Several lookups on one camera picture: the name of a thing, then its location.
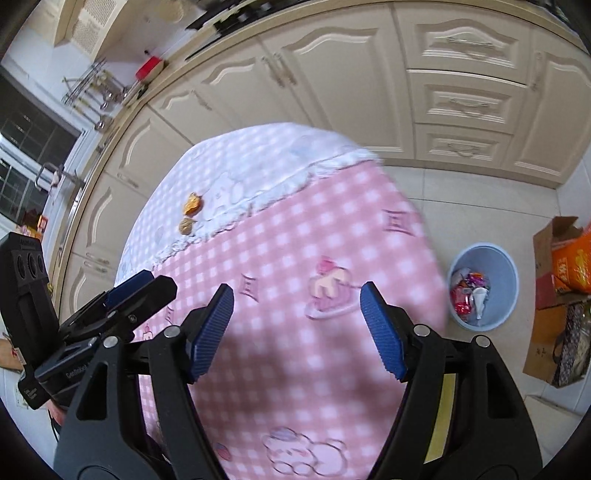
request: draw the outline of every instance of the table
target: table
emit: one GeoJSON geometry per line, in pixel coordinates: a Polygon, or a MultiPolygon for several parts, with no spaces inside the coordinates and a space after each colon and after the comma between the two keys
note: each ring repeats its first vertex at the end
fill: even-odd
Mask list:
{"type": "MultiPolygon", "coordinates": [[[[389,304],[442,333],[447,291],[420,214],[380,160],[334,132],[251,127],[191,148],[156,189],[117,283],[142,268],[175,301],[136,331],[149,339],[204,306],[220,283],[235,309],[209,372],[190,387],[233,480],[367,478],[404,386],[386,372],[359,309],[372,280],[389,304]],[[190,236],[182,205],[203,195],[190,236]]],[[[147,430],[161,440],[149,378],[147,430]]]]}

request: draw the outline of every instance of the white lace trim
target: white lace trim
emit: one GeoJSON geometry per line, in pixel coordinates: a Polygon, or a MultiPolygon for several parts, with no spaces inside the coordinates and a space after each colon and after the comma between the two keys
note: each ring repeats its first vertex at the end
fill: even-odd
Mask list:
{"type": "Polygon", "coordinates": [[[269,190],[260,192],[254,197],[245,199],[237,205],[233,205],[231,209],[220,215],[216,215],[211,220],[196,223],[196,230],[190,235],[184,236],[175,240],[172,244],[167,245],[157,254],[146,260],[146,262],[144,262],[139,268],[135,269],[135,271],[153,270],[170,257],[185,250],[189,245],[206,242],[223,231],[233,229],[242,218],[261,212],[289,195],[299,192],[308,186],[314,179],[329,177],[338,170],[352,167],[364,161],[374,161],[379,164],[382,163],[382,160],[377,155],[369,150],[360,148],[356,151],[348,152],[345,155],[325,158],[324,160],[319,160],[307,165],[292,176],[272,186],[269,190]]]}

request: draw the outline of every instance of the stove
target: stove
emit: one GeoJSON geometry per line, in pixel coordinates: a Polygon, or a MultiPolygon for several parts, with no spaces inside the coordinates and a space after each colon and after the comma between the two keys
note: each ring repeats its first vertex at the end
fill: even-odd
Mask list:
{"type": "Polygon", "coordinates": [[[235,13],[225,18],[224,20],[217,21],[213,24],[216,32],[204,42],[197,51],[189,55],[186,60],[189,60],[197,53],[201,52],[211,44],[215,43],[220,38],[226,37],[251,24],[261,18],[265,18],[269,15],[277,13],[294,5],[302,4],[308,0],[255,0],[254,2],[247,3],[244,0],[223,0],[221,2],[212,5],[205,14],[199,17],[195,22],[189,25],[187,28],[193,30],[200,30],[205,23],[218,16],[220,13],[230,10],[233,7],[240,6],[241,3],[245,3],[244,7],[239,8],[235,13]]]}

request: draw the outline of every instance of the window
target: window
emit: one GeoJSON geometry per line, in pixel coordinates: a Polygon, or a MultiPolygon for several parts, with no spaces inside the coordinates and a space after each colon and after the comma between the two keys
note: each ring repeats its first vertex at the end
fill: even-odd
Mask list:
{"type": "MultiPolygon", "coordinates": [[[[48,183],[34,179],[44,163],[63,165],[80,132],[0,69],[0,213],[17,225],[37,227],[48,183]]],[[[51,176],[47,172],[44,178],[51,176]]]]}

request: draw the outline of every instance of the cream cabinet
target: cream cabinet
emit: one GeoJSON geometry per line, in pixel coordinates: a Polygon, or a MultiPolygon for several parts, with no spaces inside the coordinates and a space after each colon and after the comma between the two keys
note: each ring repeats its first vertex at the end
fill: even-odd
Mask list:
{"type": "Polygon", "coordinates": [[[389,5],[306,18],[261,40],[314,126],[385,158],[414,158],[408,84],[389,5]]]}
{"type": "Polygon", "coordinates": [[[103,173],[82,214],[72,251],[100,268],[116,270],[146,202],[145,197],[103,173]]]}
{"type": "Polygon", "coordinates": [[[105,171],[147,199],[191,146],[150,108],[143,108],[119,140],[105,171]]]}
{"type": "Polygon", "coordinates": [[[499,168],[510,135],[448,125],[416,125],[417,159],[499,168]]]}
{"type": "Polygon", "coordinates": [[[541,29],[532,39],[530,85],[503,168],[562,183],[591,139],[591,61],[541,29]]]}
{"type": "Polygon", "coordinates": [[[409,70],[414,119],[511,134],[527,87],[464,72],[409,70]]]}
{"type": "Polygon", "coordinates": [[[233,115],[226,116],[218,104],[206,101],[197,86],[181,78],[156,96],[150,107],[188,138],[192,144],[240,128],[233,115]]]}
{"type": "Polygon", "coordinates": [[[461,5],[395,5],[408,68],[479,73],[525,83],[531,26],[510,15],[461,5]]]}
{"type": "MultiPolygon", "coordinates": [[[[274,122],[310,123],[290,85],[256,38],[205,62],[186,79],[194,95],[199,96],[193,106],[207,109],[204,105],[208,105],[218,125],[222,118],[234,128],[274,122]]],[[[182,121],[174,116],[167,119],[172,125],[182,121]]]]}
{"type": "Polygon", "coordinates": [[[60,322],[67,320],[99,293],[115,285],[115,268],[70,254],[60,300],[60,322]]]}

